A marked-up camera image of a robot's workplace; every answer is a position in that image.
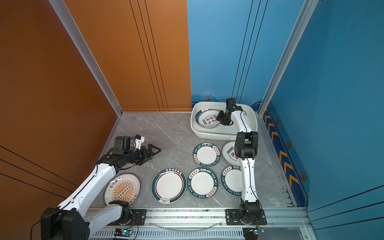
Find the small green rimmed plate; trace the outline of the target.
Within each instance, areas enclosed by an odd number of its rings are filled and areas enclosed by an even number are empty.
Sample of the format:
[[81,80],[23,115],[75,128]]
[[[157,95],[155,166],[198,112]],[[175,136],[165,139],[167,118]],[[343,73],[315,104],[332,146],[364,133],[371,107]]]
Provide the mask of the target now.
[[220,122],[217,120],[219,113],[220,110],[216,109],[201,110],[196,114],[195,120],[200,127],[212,129],[220,125]]

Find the plate with red coin pattern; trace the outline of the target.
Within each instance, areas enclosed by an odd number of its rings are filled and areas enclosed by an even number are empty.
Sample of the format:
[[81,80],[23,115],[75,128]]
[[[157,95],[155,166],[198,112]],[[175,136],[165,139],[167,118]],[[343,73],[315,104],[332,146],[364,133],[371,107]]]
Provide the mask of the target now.
[[220,123],[216,120],[220,110],[207,110],[201,113],[198,120],[204,128],[214,128]]

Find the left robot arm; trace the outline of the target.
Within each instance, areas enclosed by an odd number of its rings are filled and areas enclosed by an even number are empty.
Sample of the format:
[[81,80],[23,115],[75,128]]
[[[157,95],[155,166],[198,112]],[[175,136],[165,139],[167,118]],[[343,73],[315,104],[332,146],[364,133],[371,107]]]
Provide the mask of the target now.
[[41,215],[43,240],[87,240],[95,232],[116,222],[131,223],[130,203],[111,201],[90,217],[86,213],[103,187],[110,183],[126,164],[143,165],[162,150],[152,144],[137,150],[111,148],[103,155],[84,182],[55,208],[47,208]]

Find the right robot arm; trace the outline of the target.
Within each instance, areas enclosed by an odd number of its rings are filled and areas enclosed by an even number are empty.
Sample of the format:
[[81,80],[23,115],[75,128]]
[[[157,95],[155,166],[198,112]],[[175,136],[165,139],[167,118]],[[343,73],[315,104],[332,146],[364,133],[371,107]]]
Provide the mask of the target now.
[[255,161],[258,154],[258,127],[252,128],[241,107],[228,107],[220,111],[217,120],[224,126],[234,125],[237,129],[234,152],[240,159],[243,189],[239,207],[239,219],[245,224],[257,223],[262,214],[255,180]]

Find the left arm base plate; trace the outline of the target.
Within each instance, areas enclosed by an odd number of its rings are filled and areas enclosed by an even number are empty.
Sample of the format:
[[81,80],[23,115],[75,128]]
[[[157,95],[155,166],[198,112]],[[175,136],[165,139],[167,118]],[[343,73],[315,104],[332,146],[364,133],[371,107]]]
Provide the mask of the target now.
[[113,224],[120,226],[143,226],[146,220],[147,210],[145,209],[133,209],[123,210],[121,217],[114,221]]

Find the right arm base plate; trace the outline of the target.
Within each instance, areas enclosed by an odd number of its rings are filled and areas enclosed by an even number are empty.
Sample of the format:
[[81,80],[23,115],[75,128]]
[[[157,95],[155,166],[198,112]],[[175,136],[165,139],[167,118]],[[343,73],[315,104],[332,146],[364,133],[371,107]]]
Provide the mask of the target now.
[[226,209],[226,223],[229,226],[234,225],[259,225],[266,226],[267,217],[264,210],[258,215],[242,216],[239,209]]

